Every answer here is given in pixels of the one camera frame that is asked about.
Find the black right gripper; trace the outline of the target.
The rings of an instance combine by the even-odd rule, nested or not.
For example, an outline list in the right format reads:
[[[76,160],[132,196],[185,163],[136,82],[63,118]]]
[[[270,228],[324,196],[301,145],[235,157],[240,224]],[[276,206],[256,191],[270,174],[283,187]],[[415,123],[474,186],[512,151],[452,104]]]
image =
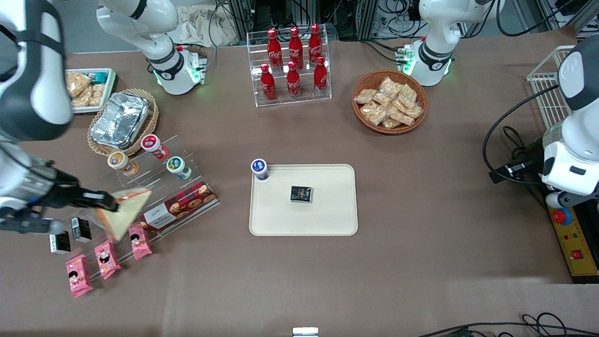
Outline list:
[[[110,212],[118,210],[115,198],[104,190],[80,188],[77,177],[64,171],[56,171],[51,190],[42,198],[43,207],[63,208],[72,205],[80,208],[99,208]]]

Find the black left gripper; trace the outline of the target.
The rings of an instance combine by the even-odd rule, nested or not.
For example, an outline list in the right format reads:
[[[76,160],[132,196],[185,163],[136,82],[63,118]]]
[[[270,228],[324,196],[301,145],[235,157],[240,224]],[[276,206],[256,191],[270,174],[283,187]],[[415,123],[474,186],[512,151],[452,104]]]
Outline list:
[[[541,184],[543,155],[540,139],[518,147],[512,152],[511,160],[489,172],[489,178],[495,184],[503,181]]]

